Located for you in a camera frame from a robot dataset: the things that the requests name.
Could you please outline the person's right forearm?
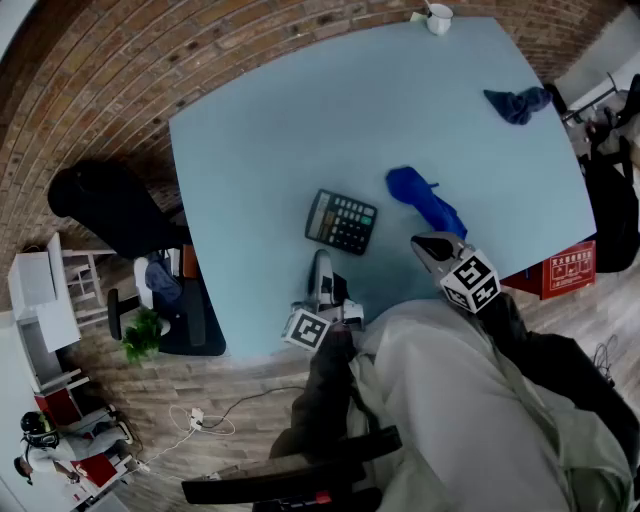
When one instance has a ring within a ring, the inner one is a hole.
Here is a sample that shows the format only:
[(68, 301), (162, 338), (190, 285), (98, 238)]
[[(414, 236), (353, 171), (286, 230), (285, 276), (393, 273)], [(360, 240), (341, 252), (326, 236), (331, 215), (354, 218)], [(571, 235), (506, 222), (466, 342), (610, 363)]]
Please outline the person's right forearm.
[(527, 329), (513, 298), (501, 293), (479, 313), (481, 326), (529, 380), (594, 412), (621, 445), (633, 471), (640, 459), (640, 422), (571, 338)]

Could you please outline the white enamel mug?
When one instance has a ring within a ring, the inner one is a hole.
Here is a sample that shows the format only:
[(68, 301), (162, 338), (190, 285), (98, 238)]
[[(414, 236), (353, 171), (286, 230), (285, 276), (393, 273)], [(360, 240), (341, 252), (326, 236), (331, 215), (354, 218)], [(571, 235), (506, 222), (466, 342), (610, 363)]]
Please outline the white enamel mug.
[(427, 28), (434, 35), (444, 35), (451, 26), (454, 13), (443, 4), (431, 3), (431, 7), (431, 12), (427, 10), (427, 15), (429, 16), (426, 22)]

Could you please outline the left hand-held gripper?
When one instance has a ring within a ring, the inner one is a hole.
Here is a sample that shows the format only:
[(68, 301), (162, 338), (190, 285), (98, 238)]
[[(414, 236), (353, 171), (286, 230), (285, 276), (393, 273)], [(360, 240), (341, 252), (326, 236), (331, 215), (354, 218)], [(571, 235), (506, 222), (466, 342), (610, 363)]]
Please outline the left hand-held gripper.
[(364, 328), (364, 309), (349, 298), (347, 281), (333, 273), (324, 249), (314, 255), (307, 285), (309, 300), (296, 302), (281, 334), (285, 343), (317, 351), (332, 327)]

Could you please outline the blue grey bag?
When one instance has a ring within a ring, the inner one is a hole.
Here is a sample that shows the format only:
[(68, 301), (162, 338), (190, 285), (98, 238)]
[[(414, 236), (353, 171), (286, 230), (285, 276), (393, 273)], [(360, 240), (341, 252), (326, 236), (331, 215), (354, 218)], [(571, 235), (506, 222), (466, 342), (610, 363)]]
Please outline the blue grey bag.
[(177, 301), (182, 295), (182, 286), (171, 272), (166, 258), (160, 252), (153, 252), (147, 261), (145, 285), (165, 302)]

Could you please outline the black desk leg base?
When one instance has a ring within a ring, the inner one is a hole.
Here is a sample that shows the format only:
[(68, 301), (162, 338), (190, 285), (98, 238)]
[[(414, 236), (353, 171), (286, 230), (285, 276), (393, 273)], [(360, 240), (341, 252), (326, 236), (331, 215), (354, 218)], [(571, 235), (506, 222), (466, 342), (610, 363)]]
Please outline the black desk leg base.
[(225, 353), (226, 341), (201, 276), (185, 279), (175, 301), (153, 293), (153, 303), (159, 317), (170, 324), (169, 331), (160, 337), (160, 352), (204, 357)]

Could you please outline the white wooden rack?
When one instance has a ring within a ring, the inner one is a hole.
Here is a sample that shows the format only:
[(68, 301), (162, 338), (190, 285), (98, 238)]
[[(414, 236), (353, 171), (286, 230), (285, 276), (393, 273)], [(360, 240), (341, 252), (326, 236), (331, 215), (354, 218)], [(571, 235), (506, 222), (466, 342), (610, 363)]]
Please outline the white wooden rack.
[(108, 319), (108, 306), (98, 273), (98, 260), (112, 250), (62, 250), (63, 270), (73, 314), (78, 328)]

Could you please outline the black calculator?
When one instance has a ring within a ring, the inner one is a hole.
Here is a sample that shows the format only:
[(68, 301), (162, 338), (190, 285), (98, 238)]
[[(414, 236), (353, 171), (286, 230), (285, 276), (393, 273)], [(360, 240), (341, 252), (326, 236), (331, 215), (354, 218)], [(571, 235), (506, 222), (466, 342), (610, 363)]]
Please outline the black calculator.
[(311, 204), (304, 234), (309, 240), (362, 256), (377, 214), (373, 205), (319, 189)]

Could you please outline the bright blue cloth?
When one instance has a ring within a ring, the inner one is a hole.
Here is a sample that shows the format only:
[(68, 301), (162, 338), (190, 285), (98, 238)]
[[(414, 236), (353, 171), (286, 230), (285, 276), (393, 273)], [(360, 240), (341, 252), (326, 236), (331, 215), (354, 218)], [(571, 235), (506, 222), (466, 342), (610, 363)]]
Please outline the bright blue cloth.
[(438, 183), (428, 183), (413, 167), (400, 167), (387, 173), (386, 184), (393, 198), (413, 206), (434, 231), (466, 239), (468, 231), (457, 210), (433, 192)]

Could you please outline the black mesh office chair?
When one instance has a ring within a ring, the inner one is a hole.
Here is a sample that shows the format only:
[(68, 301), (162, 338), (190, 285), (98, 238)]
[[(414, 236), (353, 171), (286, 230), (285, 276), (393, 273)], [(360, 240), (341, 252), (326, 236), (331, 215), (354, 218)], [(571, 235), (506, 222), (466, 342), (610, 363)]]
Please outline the black mesh office chair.
[(635, 74), (632, 79), (626, 103), (623, 109), (616, 114), (614, 127), (622, 127), (638, 113), (640, 113), (640, 73)]

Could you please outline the white cabinet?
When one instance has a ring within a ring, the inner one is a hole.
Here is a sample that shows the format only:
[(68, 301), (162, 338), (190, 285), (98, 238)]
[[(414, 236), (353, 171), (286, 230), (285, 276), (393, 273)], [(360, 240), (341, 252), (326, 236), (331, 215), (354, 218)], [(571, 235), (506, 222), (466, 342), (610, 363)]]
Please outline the white cabinet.
[(32, 390), (63, 386), (79, 374), (63, 372), (57, 351), (81, 339), (67, 290), (59, 234), (43, 251), (18, 253), (8, 273), (18, 359)]

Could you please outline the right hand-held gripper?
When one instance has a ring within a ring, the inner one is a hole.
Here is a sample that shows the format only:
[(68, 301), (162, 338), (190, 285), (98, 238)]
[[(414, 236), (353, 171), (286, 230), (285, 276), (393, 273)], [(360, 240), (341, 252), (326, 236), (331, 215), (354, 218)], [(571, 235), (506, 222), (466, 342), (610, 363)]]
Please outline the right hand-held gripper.
[(454, 305), (476, 314), (499, 295), (497, 272), (484, 253), (452, 233), (414, 235), (411, 248)]

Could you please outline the dark navy cloth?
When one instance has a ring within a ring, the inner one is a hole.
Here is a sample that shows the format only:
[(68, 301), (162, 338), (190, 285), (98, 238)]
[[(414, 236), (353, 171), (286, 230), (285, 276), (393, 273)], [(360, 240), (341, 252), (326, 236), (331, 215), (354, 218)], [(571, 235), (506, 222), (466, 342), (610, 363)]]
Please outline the dark navy cloth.
[(526, 125), (553, 98), (549, 91), (541, 87), (531, 87), (518, 94), (493, 90), (484, 90), (483, 93), (502, 119), (519, 126)]

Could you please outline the green potted plant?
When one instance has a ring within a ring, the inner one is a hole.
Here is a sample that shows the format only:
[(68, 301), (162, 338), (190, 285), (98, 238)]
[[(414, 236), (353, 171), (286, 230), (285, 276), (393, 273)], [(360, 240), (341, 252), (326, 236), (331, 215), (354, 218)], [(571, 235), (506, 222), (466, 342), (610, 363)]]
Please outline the green potted plant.
[(122, 338), (127, 360), (130, 363), (139, 362), (158, 352), (161, 332), (162, 323), (159, 315), (147, 308), (140, 309)]

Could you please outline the black backpack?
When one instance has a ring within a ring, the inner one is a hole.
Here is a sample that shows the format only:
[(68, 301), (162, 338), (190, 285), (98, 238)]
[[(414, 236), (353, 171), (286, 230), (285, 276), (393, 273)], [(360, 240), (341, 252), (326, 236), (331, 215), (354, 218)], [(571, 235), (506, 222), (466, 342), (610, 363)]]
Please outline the black backpack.
[(631, 147), (619, 139), (619, 151), (578, 159), (591, 202), (596, 232), (596, 272), (618, 273), (631, 266), (640, 250), (640, 202), (634, 190)]

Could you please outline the red cabinet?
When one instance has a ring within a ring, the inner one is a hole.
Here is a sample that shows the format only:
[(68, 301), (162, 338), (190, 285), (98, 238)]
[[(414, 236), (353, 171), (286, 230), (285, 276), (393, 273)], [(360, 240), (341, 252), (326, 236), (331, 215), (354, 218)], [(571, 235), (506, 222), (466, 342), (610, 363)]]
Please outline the red cabinet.
[(39, 409), (47, 413), (56, 426), (69, 426), (82, 419), (82, 414), (67, 388), (34, 395)]

